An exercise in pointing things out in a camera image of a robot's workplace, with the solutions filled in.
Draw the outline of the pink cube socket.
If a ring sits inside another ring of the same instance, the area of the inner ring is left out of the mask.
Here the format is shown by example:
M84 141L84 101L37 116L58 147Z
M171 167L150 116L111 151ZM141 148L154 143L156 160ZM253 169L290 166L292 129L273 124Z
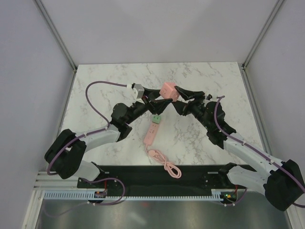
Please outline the pink cube socket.
M170 83L170 82L165 82L160 89L160 96L163 99L172 99L173 102L176 102L179 98L179 93L177 92L175 88L176 84L175 83Z

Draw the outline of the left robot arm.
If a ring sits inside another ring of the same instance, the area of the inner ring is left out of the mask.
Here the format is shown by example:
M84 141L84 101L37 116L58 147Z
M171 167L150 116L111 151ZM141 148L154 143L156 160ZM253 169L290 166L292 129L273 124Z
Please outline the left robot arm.
M63 130L46 152L44 158L49 164L47 173L59 175L61 179L72 176L83 178L93 187L101 187L105 177L93 162L83 160L88 151L108 143L124 140L132 131L130 124L147 111L160 115L173 101L171 98L159 99L158 90L143 88L142 100L127 106L118 103L114 106L111 121L106 126L83 132L78 135L70 129Z

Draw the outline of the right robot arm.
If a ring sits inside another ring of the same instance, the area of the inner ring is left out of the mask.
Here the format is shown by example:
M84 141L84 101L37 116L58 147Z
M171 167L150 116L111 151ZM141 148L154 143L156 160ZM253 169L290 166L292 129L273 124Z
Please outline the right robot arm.
M193 92L175 87L184 99L173 105L179 115L193 115L207 130L208 139L221 149L232 153L246 162L253 170L229 164L218 176L222 187L243 186L266 197L268 202L280 211L291 205L301 208L297 200L305 193L305 182L299 165L289 159L283 161L248 143L224 120L221 106L222 96L213 99L204 92Z

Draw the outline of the green cube plug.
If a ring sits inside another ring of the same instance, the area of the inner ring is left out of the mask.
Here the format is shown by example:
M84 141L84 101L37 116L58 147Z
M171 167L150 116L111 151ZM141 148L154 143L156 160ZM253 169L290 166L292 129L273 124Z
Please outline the green cube plug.
M159 115L153 115L152 122L155 124L159 124L161 122L161 117Z

